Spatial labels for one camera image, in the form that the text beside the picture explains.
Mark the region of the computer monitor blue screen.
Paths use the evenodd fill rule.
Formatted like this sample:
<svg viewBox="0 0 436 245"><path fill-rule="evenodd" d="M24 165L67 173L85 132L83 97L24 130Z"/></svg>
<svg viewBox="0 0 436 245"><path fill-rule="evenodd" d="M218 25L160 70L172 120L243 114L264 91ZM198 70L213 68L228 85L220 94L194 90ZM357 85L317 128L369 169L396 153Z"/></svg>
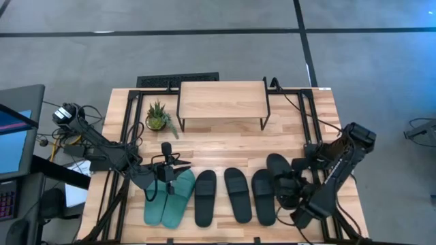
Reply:
<svg viewBox="0 0 436 245"><path fill-rule="evenodd" d="M38 128L32 111L17 112L0 103L0 174L18 172L27 131Z"/></svg>

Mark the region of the wooden shelf black metal legs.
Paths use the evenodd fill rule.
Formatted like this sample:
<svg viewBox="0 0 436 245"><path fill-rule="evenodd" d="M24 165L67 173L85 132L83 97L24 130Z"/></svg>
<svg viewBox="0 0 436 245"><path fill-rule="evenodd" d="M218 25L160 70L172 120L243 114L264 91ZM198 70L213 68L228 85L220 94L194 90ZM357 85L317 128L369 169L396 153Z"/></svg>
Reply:
<svg viewBox="0 0 436 245"><path fill-rule="evenodd" d="M187 119L257 118L264 129L270 118L266 78L257 81L186 81L178 88L176 117Z"/></svg>

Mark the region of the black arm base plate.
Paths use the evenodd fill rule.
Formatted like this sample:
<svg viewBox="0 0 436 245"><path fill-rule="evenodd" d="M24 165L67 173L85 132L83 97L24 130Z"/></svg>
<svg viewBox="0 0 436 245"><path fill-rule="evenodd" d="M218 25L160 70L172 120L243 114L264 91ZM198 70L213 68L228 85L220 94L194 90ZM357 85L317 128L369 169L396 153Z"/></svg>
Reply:
<svg viewBox="0 0 436 245"><path fill-rule="evenodd" d="M332 169L346 154L352 153L350 145L336 143L308 144L304 150L309 167L321 170Z"/></svg>
<svg viewBox="0 0 436 245"><path fill-rule="evenodd" d="M91 171L114 171L125 172L130 163L136 162L138 156L137 147L123 146L95 146L93 152L86 156L91 162Z"/></svg>

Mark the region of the black power adapter box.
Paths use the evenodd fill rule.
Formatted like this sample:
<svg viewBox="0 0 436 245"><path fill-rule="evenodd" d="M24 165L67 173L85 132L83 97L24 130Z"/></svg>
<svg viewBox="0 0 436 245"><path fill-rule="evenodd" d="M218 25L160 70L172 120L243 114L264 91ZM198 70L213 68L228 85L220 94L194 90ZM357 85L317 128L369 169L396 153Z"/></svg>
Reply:
<svg viewBox="0 0 436 245"><path fill-rule="evenodd" d="M86 154L86 148L84 146L66 145L63 148L63 153L71 155L73 157L83 157Z"/></svg>

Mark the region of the black computer mouse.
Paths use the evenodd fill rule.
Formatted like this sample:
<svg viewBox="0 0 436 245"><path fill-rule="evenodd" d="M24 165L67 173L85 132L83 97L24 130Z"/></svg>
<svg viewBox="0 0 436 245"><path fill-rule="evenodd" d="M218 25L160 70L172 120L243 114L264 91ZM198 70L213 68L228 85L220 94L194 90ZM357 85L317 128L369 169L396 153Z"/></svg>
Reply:
<svg viewBox="0 0 436 245"><path fill-rule="evenodd" d="M5 245L27 245L29 222L26 219L14 221L7 231Z"/></svg>

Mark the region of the white paper sheet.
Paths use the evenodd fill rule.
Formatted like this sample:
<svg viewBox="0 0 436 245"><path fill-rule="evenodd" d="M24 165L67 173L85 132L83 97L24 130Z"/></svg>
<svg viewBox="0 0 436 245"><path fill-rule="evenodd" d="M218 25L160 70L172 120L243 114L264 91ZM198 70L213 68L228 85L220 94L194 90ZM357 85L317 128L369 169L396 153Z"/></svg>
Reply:
<svg viewBox="0 0 436 245"><path fill-rule="evenodd" d="M90 177L91 176L90 165L91 162L85 160L73 164L72 166L68 167L68 169ZM65 184L65 198L66 198L66 206L68 208L84 203L87 199L87 195L88 195L88 190L75 187L69 184Z"/></svg>

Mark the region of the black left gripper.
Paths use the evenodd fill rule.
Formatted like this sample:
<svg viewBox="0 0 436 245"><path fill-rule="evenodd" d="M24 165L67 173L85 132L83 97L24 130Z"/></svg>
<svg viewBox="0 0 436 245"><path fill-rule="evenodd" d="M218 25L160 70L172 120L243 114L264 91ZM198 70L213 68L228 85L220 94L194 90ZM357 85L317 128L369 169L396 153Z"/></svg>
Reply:
<svg viewBox="0 0 436 245"><path fill-rule="evenodd" d="M187 164L191 164L191 162L178 159L173 161L173 165ZM178 178L183 172L187 171L188 169L190 169L190 167L180 167L173 169L173 167L171 167L170 165L166 165L165 163L158 163L156 167L157 179L162 182L169 183Z"/></svg>

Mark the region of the green rubber slide sandal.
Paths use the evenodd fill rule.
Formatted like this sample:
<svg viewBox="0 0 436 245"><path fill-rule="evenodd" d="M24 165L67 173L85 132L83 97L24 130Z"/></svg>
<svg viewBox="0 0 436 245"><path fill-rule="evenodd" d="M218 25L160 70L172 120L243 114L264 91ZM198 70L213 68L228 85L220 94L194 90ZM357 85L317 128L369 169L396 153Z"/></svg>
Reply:
<svg viewBox="0 0 436 245"><path fill-rule="evenodd" d="M188 169L172 182L174 194L168 195L166 206L163 211L161 223L169 229L176 229L183 219L187 204L193 193L195 176Z"/></svg>
<svg viewBox="0 0 436 245"><path fill-rule="evenodd" d="M166 184L160 180L155 184L151 184L146 190L146 197L154 200L145 200L144 206L144 221L147 225L156 226L160 224L164 212L167 199Z"/></svg>

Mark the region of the potted succulent plant black pot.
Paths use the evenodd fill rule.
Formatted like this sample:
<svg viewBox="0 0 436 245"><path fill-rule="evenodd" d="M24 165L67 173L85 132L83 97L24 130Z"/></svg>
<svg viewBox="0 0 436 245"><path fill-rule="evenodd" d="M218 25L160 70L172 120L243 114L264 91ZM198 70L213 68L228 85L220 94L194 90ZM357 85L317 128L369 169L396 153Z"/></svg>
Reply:
<svg viewBox="0 0 436 245"><path fill-rule="evenodd" d="M162 131L168 126L173 136L178 140L178 131L172 122L171 115L165 111L165 106L160 100L150 104L147 111L146 125L151 131Z"/></svg>

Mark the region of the black perforated floor mat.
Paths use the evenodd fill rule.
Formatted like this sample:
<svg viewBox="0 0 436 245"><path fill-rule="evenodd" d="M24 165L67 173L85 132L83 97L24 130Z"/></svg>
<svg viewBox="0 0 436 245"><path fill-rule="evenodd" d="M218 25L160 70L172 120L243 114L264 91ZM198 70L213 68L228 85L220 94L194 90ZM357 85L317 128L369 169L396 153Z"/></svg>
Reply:
<svg viewBox="0 0 436 245"><path fill-rule="evenodd" d="M181 82L219 81L219 73L182 73L172 75L138 76L137 88L178 88Z"/></svg>

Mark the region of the black rubber slide sandal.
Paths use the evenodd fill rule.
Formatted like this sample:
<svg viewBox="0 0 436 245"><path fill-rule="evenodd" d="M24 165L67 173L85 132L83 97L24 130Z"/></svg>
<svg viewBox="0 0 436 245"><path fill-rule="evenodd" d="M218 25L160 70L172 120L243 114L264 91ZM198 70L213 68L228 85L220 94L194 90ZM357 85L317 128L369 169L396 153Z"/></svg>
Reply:
<svg viewBox="0 0 436 245"><path fill-rule="evenodd" d="M230 167L224 171L225 186L230 198L234 218L238 223L248 223L252 218L247 179L241 170Z"/></svg>
<svg viewBox="0 0 436 245"><path fill-rule="evenodd" d="M282 176L287 178L296 177L288 161L280 154L277 153L269 154L266 158L266 166L267 166L267 170L270 172L270 175L272 176L274 189L275 189L275 196L277 190L276 188L277 178Z"/></svg>
<svg viewBox="0 0 436 245"><path fill-rule="evenodd" d="M213 170L203 171L196 179L194 189L194 210L196 225L209 227L213 220L217 177Z"/></svg>
<svg viewBox="0 0 436 245"><path fill-rule="evenodd" d="M257 170L251 179L251 188L258 221L263 226L274 225L275 191L273 181L267 169Z"/></svg>

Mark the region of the black computer keyboard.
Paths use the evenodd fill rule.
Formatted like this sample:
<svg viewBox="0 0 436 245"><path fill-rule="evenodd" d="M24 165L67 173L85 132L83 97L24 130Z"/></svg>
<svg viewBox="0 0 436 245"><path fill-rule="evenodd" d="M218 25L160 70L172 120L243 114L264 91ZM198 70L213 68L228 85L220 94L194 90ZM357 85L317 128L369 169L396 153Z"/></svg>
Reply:
<svg viewBox="0 0 436 245"><path fill-rule="evenodd" d="M0 222L16 217L18 209L18 184L16 180L0 183Z"/></svg>

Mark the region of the dark grey desk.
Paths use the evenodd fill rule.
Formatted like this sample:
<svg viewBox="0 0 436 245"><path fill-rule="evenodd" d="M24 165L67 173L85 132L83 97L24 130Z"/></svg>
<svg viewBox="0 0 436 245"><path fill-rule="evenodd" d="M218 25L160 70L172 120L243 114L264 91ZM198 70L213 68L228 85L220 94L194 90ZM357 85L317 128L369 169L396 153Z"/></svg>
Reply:
<svg viewBox="0 0 436 245"><path fill-rule="evenodd" d="M45 86L36 84L0 90L0 104L16 111L31 111L30 119L40 120ZM38 245L42 238L43 226L39 223L40 197L44 192L47 178L58 180L62 183L87 189L91 178L72 171L63 166L50 162L33 154L37 136L37 129L27 131L27 137L22 147L20 164L16 171L0 174L0 182L17 180L18 185L18 210L16 218L0 220L0 245L6 245L6 238L10 227L14 223L26 222L25 245Z"/></svg>

